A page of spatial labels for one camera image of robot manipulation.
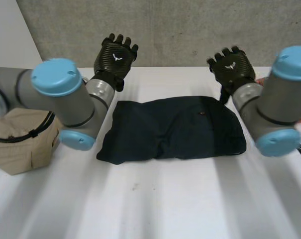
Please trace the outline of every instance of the robotic hand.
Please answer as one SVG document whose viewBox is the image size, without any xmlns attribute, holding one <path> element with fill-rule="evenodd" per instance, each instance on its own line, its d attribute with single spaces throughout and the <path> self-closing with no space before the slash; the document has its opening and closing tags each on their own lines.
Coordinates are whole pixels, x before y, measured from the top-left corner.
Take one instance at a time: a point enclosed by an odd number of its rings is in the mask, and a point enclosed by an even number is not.
<svg viewBox="0 0 301 239">
<path fill-rule="evenodd" d="M 210 66 L 210 71 L 214 73 L 215 78 L 221 87 L 220 101 L 226 104 L 229 97 L 247 83 L 253 83 L 255 80 L 255 73 L 251 63 L 249 62 L 244 51 L 237 46 L 232 47 L 232 51 L 228 48 L 215 54 L 215 60 L 208 58 L 207 62 Z"/>
<path fill-rule="evenodd" d="M 128 74 L 131 64 L 137 58 L 138 46 L 130 48 L 131 39 L 126 38 L 122 44 L 123 36 L 111 34 L 102 42 L 102 48 L 94 63 L 95 76 L 104 79 L 114 89 L 121 92 L 124 87 L 124 78 Z"/>
<path fill-rule="evenodd" d="M 287 47 L 277 56 L 264 88 L 238 47 L 208 58 L 210 71 L 221 83 L 220 101 L 233 103 L 264 156 L 283 156 L 300 146 L 294 128 L 301 118 L 301 46 Z"/>
</svg>

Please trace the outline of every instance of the gray concrete wall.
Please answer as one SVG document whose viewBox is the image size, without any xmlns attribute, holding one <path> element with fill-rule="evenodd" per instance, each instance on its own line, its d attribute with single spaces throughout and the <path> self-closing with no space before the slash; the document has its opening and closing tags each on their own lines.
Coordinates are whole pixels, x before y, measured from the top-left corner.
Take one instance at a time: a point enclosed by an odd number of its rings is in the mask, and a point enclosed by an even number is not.
<svg viewBox="0 0 301 239">
<path fill-rule="evenodd" d="M 204 66 L 239 45 L 255 66 L 301 44 L 301 0 L 17 0 L 43 59 L 91 67 L 111 32 L 140 47 L 134 66 Z"/>
</svg>

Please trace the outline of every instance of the table surface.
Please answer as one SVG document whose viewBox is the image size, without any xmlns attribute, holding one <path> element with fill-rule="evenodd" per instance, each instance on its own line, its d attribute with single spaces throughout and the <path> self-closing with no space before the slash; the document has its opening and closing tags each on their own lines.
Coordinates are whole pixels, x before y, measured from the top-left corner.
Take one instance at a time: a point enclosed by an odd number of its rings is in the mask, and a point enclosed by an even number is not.
<svg viewBox="0 0 301 239">
<path fill-rule="evenodd" d="M 264 77 L 269 68 L 255 71 Z M 92 150 L 60 145 L 47 168 L 0 171 L 0 239 L 301 239 L 301 157 L 261 156 L 244 126 L 239 156 L 96 160 L 118 100 L 218 99 L 219 89 L 207 67 L 132 68 Z"/>
</svg>

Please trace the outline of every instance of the robot finger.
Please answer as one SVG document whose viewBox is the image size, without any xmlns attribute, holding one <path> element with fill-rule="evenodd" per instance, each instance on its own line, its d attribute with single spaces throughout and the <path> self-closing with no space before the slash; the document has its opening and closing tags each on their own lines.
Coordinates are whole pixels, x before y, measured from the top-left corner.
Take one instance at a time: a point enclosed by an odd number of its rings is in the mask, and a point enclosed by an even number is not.
<svg viewBox="0 0 301 239">
<path fill-rule="evenodd" d="M 220 61 L 220 60 L 222 60 L 222 58 L 223 58 L 224 56 L 222 56 L 220 53 L 216 53 L 216 54 L 214 55 L 214 57 L 215 57 L 215 60 L 216 60 L 216 61 Z"/>
<path fill-rule="evenodd" d="M 123 35 L 121 35 L 121 34 L 120 34 L 120 35 L 118 35 L 118 37 L 117 37 L 117 39 L 116 39 L 116 41 L 115 41 L 115 42 L 116 42 L 116 43 L 120 43 L 120 44 L 121 44 L 121 43 L 122 43 L 122 41 L 123 41 L 123 39 L 124 39 Z"/>
<path fill-rule="evenodd" d="M 231 54 L 231 52 L 228 48 L 223 48 L 222 53 L 224 54 L 224 56 L 228 56 Z"/>
<path fill-rule="evenodd" d="M 233 53 L 239 53 L 241 51 L 237 46 L 232 46 L 231 49 Z"/>
<path fill-rule="evenodd" d="M 125 40 L 125 42 L 124 42 L 124 45 L 129 47 L 130 44 L 131 44 L 131 39 L 130 39 L 129 37 L 126 37 L 126 40 Z"/>
<path fill-rule="evenodd" d="M 138 48 L 139 48 L 138 45 L 135 44 L 135 45 L 132 46 L 131 51 L 134 52 L 134 53 L 137 53 Z"/>
<path fill-rule="evenodd" d="M 115 35 L 113 33 L 111 33 L 108 37 L 111 41 L 114 41 L 115 39 Z"/>
<path fill-rule="evenodd" d="M 209 67 L 212 67 L 215 64 L 215 60 L 211 57 L 209 57 L 206 62 L 209 64 Z"/>
</svg>

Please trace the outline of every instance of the black fabric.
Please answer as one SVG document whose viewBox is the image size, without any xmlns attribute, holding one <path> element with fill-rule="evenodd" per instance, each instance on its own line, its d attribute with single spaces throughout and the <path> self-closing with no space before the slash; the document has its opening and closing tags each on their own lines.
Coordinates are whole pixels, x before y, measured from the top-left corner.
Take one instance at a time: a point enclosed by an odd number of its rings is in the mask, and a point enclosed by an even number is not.
<svg viewBox="0 0 301 239">
<path fill-rule="evenodd" d="M 246 150 L 236 115 L 211 97 L 146 103 L 119 101 L 97 159 L 113 164 L 164 158 L 207 158 Z"/>
</svg>

